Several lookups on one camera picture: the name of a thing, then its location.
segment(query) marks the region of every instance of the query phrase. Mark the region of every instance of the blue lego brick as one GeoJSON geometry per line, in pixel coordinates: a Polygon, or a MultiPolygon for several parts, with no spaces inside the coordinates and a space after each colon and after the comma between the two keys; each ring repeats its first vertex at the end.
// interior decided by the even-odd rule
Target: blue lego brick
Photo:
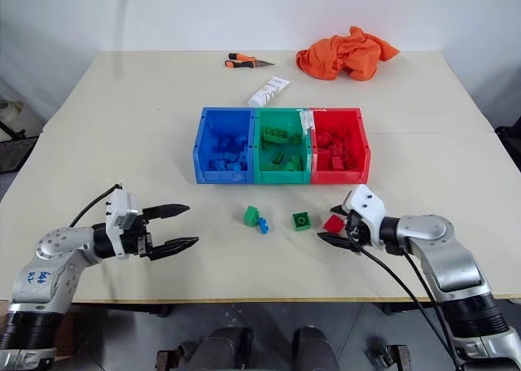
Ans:
{"type": "Polygon", "coordinates": [[[192,152],[198,183],[253,183],[254,124],[255,108],[203,109],[192,152]]]}
{"type": "Polygon", "coordinates": [[[263,234],[267,234],[269,231],[268,222],[264,218],[259,218],[257,224],[260,227],[260,232],[263,234]]]}

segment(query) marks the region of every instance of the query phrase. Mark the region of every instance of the pliers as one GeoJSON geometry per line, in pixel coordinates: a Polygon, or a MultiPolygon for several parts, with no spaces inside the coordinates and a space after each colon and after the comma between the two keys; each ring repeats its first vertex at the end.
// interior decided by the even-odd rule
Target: pliers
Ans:
{"type": "Polygon", "coordinates": [[[228,59],[225,61],[225,66],[228,68],[261,68],[273,65],[274,63],[259,60],[254,56],[246,56],[234,52],[229,53],[228,59]]]}

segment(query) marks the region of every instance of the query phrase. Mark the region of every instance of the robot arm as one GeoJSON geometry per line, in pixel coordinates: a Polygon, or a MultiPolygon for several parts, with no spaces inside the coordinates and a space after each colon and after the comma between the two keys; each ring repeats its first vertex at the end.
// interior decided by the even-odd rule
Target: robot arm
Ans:
{"type": "Polygon", "coordinates": [[[106,203],[106,221],[92,227],[66,227],[49,232],[36,245],[36,255],[16,279],[6,327],[0,334],[0,370],[50,369],[56,332],[69,309],[85,268],[117,255],[157,260],[175,255],[199,239],[177,238],[154,247],[149,220],[176,216],[180,204],[144,208],[119,186],[106,203]]]}
{"type": "Polygon", "coordinates": [[[456,239],[453,225],[441,216],[386,216],[383,202],[365,185],[332,211],[347,216],[349,240],[319,234],[335,246],[357,251],[372,246],[393,255],[417,256],[452,332],[465,369],[521,369],[521,341],[508,326],[472,254],[456,239]]]}

